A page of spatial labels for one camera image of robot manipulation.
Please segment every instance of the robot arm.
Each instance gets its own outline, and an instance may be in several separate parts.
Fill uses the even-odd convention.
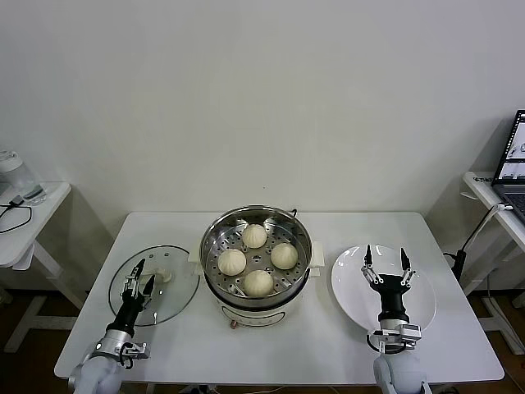
[[[73,370],[69,386],[75,394],[117,394],[123,367],[131,369],[133,360],[149,357],[145,343],[131,342],[135,320],[151,300],[155,281],[155,276],[151,276],[142,293],[139,291],[144,261],[140,260],[131,275],[126,276],[121,293],[122,306],[113,323],[106,327],[106,335],[88,350],[83,361]]]
[[[383,394],[431,394],[419,359],[408,351],[413,350],[421,339],[421,329],[409,323],[403,305],[403,294],[410,289],[410,281],[416,273],[403,249],[401,266],[401,276],[377,274],[372,267],[372,253],[368,246],[361,271],[370,287],[381,297],[381,313],[377,316],[381,329],[367,334],[368,345],[380,353],[374,360],[374,377]],[[371,343],[371,338],[378,347]]]

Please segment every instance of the water bottle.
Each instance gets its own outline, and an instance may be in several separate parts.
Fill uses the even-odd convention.
[[[26,203],[36,205],[46,199],[45,190],[34,179],[17,152],[0,151],[0,173]]]

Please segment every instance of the white plate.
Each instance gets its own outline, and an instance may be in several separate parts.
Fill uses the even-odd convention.
[[[386,246],[370,245],[374,271],[378,274],[401,275],[401,253]],[[381,312],[379,293],[372,290],[361,272],[366,245],[355,246],[343,252],[331,270],[331,285],[341,308],[359,326],[366,330],[379,328],[377,315]],[[422,330],[427,328],[436,314],[436,294],[428,278],[418,269],[418,262],[410,260],[416,270],[411,288],[403,295],[410,323]]]

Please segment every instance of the white side table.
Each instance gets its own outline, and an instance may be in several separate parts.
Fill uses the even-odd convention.
[[[42,184],[46,190],[47,198],[41,204],[33,207],[33,217],[29,223],[23,227],[9,231],[0,236],[0,268],[27,269],[31,262],[32,254],[38,260],[38,270],[77,308],[81,309],[86,299],[86,294],[74,284],[66,280],[63,268],[55,259],[44,249],[36,240],[37,235],[45,224],[55,213],[62,201],[67,197],[71,186],[66,182],[48,182]],[[10,188],[0,195],[0,204],[8,204],[16,196],[16,192]],[[20,210],[5,216],[0,222],[0,228],[8,228],[21,221],[18,215],[23,215]],[[45,297],[37,296],[31,301],[30,306],[25,311],[20,323],[12,333],[9,341],[4,348],[8,353],[14,353],[24,340],[25,334],[30,328],[42,329],[67,329],[71,330],[75,323],[75,318],[38,316],[40,308],[45,301]]]
[[[467,172],[463,176],[463,180],[468,187],[488,209],[501,202],[501,198],[491,187],[493,175],[492,172]],[[460,283],[465,295],[470,294],[481,282],[485,281],[486,277],[498,267],[501,261],[505,261],[511,256],[515,257],[525,250],[525,225],[518,217],[512,211],[504,211],[498,212],[495,218],[504,228],[504,232],[486,248],[486,253],[482,257],[463,272]],[[505,341],[515,355],[525,354],[523,343],[515,335],[497,301],[488,297],[484,297],[482,301],[492,315],[490,318],[479,319],[483,329],[485,331],[501,331]],[[515,307],[523,306],[524,303],[524,294],[521,294],[513,301]]]

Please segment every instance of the glass lid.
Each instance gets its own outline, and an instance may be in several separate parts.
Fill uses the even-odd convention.
[[[122,287],[126,275],[144,259],[144,270],[140,275],[139,291],[155,275],[151,300],[145,310],[139,313],[135,326],[153,326],[166,322],[179,314],[194,297],[199,285],[195,265],[188,262],[189,252],[171,245],[153,246],[130,257],[118,269],[109,287],[109,306],[116,315],[122,306]]]

